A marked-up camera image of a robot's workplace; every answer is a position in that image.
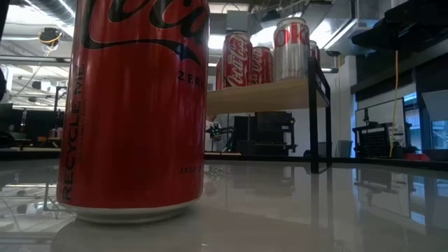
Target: shelf leg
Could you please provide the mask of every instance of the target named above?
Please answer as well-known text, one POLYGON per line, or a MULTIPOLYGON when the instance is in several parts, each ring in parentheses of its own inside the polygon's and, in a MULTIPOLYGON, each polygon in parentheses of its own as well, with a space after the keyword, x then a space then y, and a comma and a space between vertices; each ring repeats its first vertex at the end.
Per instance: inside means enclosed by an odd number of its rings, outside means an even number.
POLYGON ((317 98, 316 70, 312 60, 308 63, 308 101, 309 101, 309 145, 311 151, 311 173, 319 173, 319 152, 317 144, 317 98))
MULTIPOLYGON (((330 101, 330 91, 326 90, 325 95, 328 99, 328 101, 331 104, 330 101)), ((331 105, 325 108, 325 130, 326 130, 326 148, 327 148, 327 168, 331 167, 331 159, 332 159, 332 145, 335 143, 332 143, 331 141, 331 105)))

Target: soda can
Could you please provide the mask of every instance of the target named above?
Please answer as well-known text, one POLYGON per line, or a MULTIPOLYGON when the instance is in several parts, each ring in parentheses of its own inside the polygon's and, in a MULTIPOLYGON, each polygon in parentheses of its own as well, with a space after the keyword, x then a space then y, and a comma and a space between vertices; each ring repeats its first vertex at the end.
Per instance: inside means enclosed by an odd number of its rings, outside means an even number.
POLYGON ((321 51, 315 41, 309 41, 310 56, 315 57, 319 65, 321 64, 321 51))
POLYGON ((245 32, 229 33, 223 47, 223 88, 246 87, 251 83, 251 38, 245 32))
POLYGON ((309 28, 300 17, 280 21, 274 32, 274 79, 307 78, 309 28))
POLYGON ((125 3, 76 11, 57 200, 96 223, 169 218, 202 193, 209 5, 125 3))
POLYGON ((218 59, 216 63, 216 90, 223 89, 223 63, 222 57, 218 59))
POLYGON ((252 85, 272 82, 272 54, 265 46, 252 49, 252 85))

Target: black metal shelf frame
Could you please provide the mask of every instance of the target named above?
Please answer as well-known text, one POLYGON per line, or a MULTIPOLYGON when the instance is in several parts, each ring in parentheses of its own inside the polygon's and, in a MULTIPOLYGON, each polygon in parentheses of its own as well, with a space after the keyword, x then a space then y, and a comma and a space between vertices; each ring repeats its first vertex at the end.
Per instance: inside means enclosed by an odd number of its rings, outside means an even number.
POLYGON ((317 129, 317 93, 326 103, 325 108, 325 136, 326 136, 326 163, 327 169, 331 167, 331 103, 330 86, 316 58, 308 58, 308 101, 309 101, 309 145, 311 151, 311 173, 319 172, 319 147, 318 147, 318 129, 317 129))

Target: coca-cola zero can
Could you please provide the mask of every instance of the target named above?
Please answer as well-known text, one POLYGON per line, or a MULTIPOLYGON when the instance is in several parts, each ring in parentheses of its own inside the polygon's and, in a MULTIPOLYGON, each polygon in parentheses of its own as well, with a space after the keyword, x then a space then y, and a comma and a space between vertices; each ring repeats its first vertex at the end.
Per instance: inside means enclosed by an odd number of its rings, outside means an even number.
POLYGON ((310 56, 315 57, 319 65, 321 64, 321 51, 319 50, 319 47, 317 46, 317 42, 315 41, 309 41, 309 51, 310 56))
POLYGON ((201 195, 208 20, 205 0, 78 0, 57 199, 79 218, 156 221, 201 195))
POLYGON ((280 21, 274 32, 274 79, 306 78, 309 29, 300 17, 280 21))
POLYGON ((223 58, 218 59, 216 63, 216 90, 223 89, 223 58))
POLYGON ((223 88, 246 87, 251 83, 251 38, 245 32, 229 33, 223 47, 223 88))
POLYGON ((265 46, 252 49, 252 85, 272 82, 272 54, 265 46))

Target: yellow cable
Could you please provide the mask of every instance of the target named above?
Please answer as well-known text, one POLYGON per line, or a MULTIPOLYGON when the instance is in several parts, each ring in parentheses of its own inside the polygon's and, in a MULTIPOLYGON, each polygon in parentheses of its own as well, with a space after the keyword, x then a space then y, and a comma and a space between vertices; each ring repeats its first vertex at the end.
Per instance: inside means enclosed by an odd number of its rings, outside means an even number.
POLYGON ((398 50, 395 51, 395 100, 393 101, 393 121, 392 121, 392 141, 389 157, 392 158, 393 142, 395 141, 395 114, 397 110, 397 93, 398 93, 398 50))
POLYGON ((52 42, 55 42, 56 40, 58 40, 61 36, 62 36, 62 32, 59 34, 59 36, 57 38, 54 38, 52 40, 43 41, 43 40, 39 39, 39 41, 42 42, 42 43, 52 43, 52 42))

